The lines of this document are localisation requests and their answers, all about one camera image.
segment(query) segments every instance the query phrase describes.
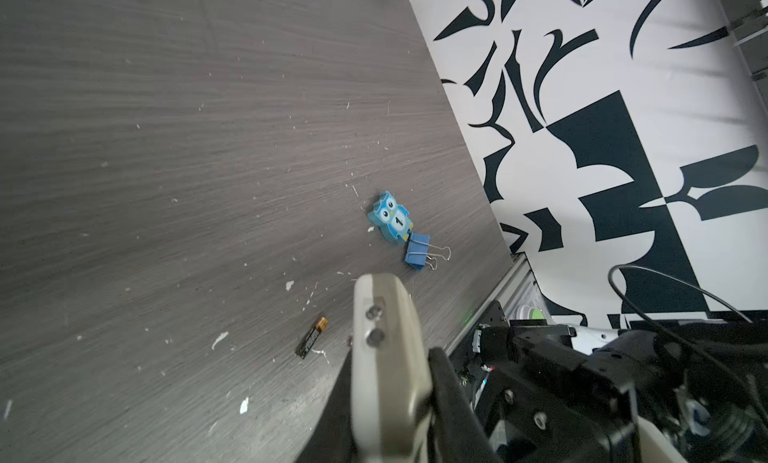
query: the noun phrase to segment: blue binder clip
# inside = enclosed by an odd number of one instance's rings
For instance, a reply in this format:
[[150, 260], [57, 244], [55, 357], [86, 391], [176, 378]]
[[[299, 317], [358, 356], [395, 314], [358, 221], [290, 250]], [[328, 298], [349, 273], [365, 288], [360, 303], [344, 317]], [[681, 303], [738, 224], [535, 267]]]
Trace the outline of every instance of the blue binder clip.
[[[448, 257], [445, 257], [439, 253], [430, 253], [429, 248], [437, 248], [441, 250], [448, 250]], [[424, 266], [429, 266], [432, 269], [437, 268], [437, 258], [440, 257], [448, 261], [451, 259], [451, 249], [449, 247], [436, 247], [429, 244], [429, 236], [419, 233], [411, 233], [411, 238], [408, 241], [408, 248], [406, 249], [406, 263], [421, 271]]]

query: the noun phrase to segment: wood grain surface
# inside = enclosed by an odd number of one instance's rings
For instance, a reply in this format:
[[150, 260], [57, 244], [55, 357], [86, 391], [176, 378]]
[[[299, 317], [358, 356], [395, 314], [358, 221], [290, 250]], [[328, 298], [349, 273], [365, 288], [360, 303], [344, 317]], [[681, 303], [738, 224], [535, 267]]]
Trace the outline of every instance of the wood grain surface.
[[[511, 266], [407, 0], [0, 15], [0, 461], [290, 461], [354, 278], [398, 275], [431, 346]], [[451, 261], [368, 231], [382, 190]]]

